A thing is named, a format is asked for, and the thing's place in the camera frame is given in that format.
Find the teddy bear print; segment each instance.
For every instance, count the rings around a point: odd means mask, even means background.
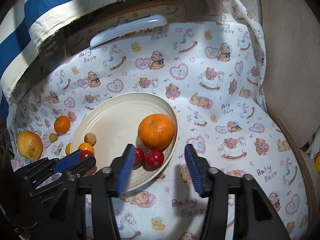
[[[229,127],[230,132],[238,132],[242,130],[237,121],[230,121],[228,122],[227,126]]]
[[[152,63],[149,66],[149,69],[161,69],[164,67],[164,57],[165,54],[159,50],[155,50],[150,59],[152,60]]]
[[[87,240],[94,240],[92,227],[87,227]]]
[[[239,92],[239,96],[243,98],[250,98],[252,95],[252,92],[249,89],[245,89],[244,86],[241,88]]]
[[[252,15],[251,15],[251,13],[250,13],[248,10],[246,10],[246,11],[247,11],[247,16],[249,17],[249,19],[252,20]]]
[[[175,100],[180,96],[180,91],[178,90],[179,87],[177,87],[176,85],[173,85],[172,83],[170,83],[169,86],[167,86],[165,89],[166,89],[165,96],[168,99]]]
[[[45,99],[48,101],[49,104],[57,104],[60,102],[60,99],[58,98],[57,94],[53,91],[50,92],[49,97],[45,97]]]
[[[77,120],[77,116],[74,112],[68,111],[68,117],[70,122],[74,123]]]
[[[263,96],[263,89],[262,89],[262,85],[259,85],[259,96]]]
[[[188,166],[186,164],[181,165],[182,173],[181,173],[181,179],[184,183],[192,184],[191,175],[188,169]]]
[[[150,208],[156,202],[156,196],[147,192],[139,190],[134,195],[130,193],[125,193],[120,197],[124,202],[129,202],[132,205],[137,205],[138,207]]]
[[[158,87],[159,79],[148,79],[146,77],[140,78],[138,83],[132,87],[136,92],[143,91],[155,94],[155,89]]]
[[[141,88],[148,88],[151,85],[151,80],[148,80],[148,78],[140,78],[139,84]]]
[[[244,174],[246,174],[245,171],[233,170],[233,171],[230,171],[228,175],[242,178]]]
[[[279,212],[281,206],[280,206],[280,192],[277,190],[274,190],[270,193],[269,195],[269,200],[271,202],[271,204],[273,205],[273,207],[275,208],[275,210],[277,212]]]
[[[183,233],[178,240],[196,240],[197,237],[189,232]]]
[[[238,140],[233,138],[225,138],[218,151],[222,153],[222,158],[229,161],[239,160],[247,156],[247,152],[242,149],[242,144],[238,144]]]
[[[84,95],[84,100],[82,101],[82,104],[85,105],[85,108],[93,110],[92,104],[95,102],[95,105],[98,106],[99,102],[101,101],[100,95]]]
[[[55,115],[62,115],[62,110],[61,110],[61,109],[52,108],[52,112],[53,112]]]
[[[259,69],[255,66],[253,66],[251,69],[251,75],[253,77],[258,77],[260,75]]]
[[[101,82],[99,80],[99,73],[96,71],[90,71],[88,73],[88,79],[89,79],[89,87],[95,88],[101,85]]]
[[[204,73],[207,80],[214,80],[214,78],[217,76],[217,72],[211,67],[207,67]]]
[[[217,56],[217,60],[223,61],[223,62],[228,62],[231,60],[230,54],[232,52],[232,47],[229,43],[222,43],[220,48],[220,55]]]
[[[294,230],[294,221],[293,222],[288,222],[285,229],[287,229],[288,234],[290,235],[292,231]]]
[[[229,95],[233,95],[233,93],[236,92],[237,90],[237,84],[238,82],[233,79],[231,82],[230,82],[230,87],[229,87]]]
[[[201,106],[202,108],[210,109],[213,106],[212,100],[210,100],[207,97],[200,97],[198,96],[198,93],[195,92],[191,99],[189,100],[189,103],[196,105],[196,106]]]
[[[287,140],[281,141],[280,139],[278,139],[278,151],[279,152],[290,151],[290,150],[291,150],[291,148],[290,148],[290,145]]]
[[[59,156],[61,153],[62,147],[63,147],[63,143],[59,143],[58,146],[52,147],[51,152],[54,153],[54,155]]]
[[[265,140],[256,138],[256,141],[254,142],[254,145],[256,147],[256,152],[259,155],[267,155],[267,152],[269,150],[269,145],[266,143]]]

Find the red ball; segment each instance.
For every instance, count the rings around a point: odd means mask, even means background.
[[[94,156],[94,153],[92,151],[89,151],[89,150],[83,150],[80,153],[80,160],[84,159],[87,156]]]
[[[134,161],[133,166],[138,167],[143,163],[144,152],[142,151],[142,149],[137,148],[137,147],[135,147],[135,151],[136,151],[136,159]]]
[[[162,151],[152,149],[144,156],[145,164],[151,169],[158,169],[164,162],[164,154]]]

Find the small orange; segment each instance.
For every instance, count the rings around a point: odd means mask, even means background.
[[[58,134],[65,134],[70,128],[70,120],[65,115],[60,115],[54,121],[54,129]]]
[[[94,153],[94,148],[92,147],[92,145],[90,143],[82,143],[79,145],[79,150],[89,150],[91,152]]]
[[[167,147],[174,136],[174,125],[165,114],[151,114],[143,119],[138,128],[138,137],[150,149]]]

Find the white plate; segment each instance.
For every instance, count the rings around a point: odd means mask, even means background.
[[[140,167],[132,171],[127,191],[140,187],[154,179],[168,164],[177,146],[179,122],[175,110],[164,99],[149,93],[134,92],[116,96],[91,111],[78,126],[71,143],[71,152],[84,142],[84,136],[91,132],[97,137],[94,145],[97,160],[94,171],[111,165],[112,160],[122,155],[128,143],[146,148],[138,138],[140,122],[150,114],[165,114],[174,125],[175,135],[164,150],[164,164],[157,170],[147,171]]]

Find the printed cloth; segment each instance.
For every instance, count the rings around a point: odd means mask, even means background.
[[[50,159],[65,156],[83,118],[111,97],[144,91],[174,107],[180,135],[168,166],[154,181],[112,200],[123,239],[199,239],[208,200],[194,191],[183,154],[188,143],[226,174],[252,174],[292,239],[307,229],[307,197],[297,161],[281,130],[261,109],[266,65],[262,28],[239,0],[224,1],[230,13],[221,22],[177,22],[183,14],[175,13],[183,9],[168,7],[163,13],[172,20],[166,26],[84,49],[35,84],[18,104],[12,147],[16,151],[19,131],[31,130],[43,140],[41,158]],[[148,9],[130,14],[144,13]],[[89,42],[98,29],[76,38]],[[69,117],[71,128],[50,144],[48,135],[61,114]],[[14,169],[28,163],[19,154],[12,160]],[[90,195],[86,210],[88,239],[93,239]],[[232,239],[234,210],[230,195],[226,239]]]
[[[9,104],[16,83],[48,37],[81,16],[117,1],[17,0],[0,26],[0,85]]]

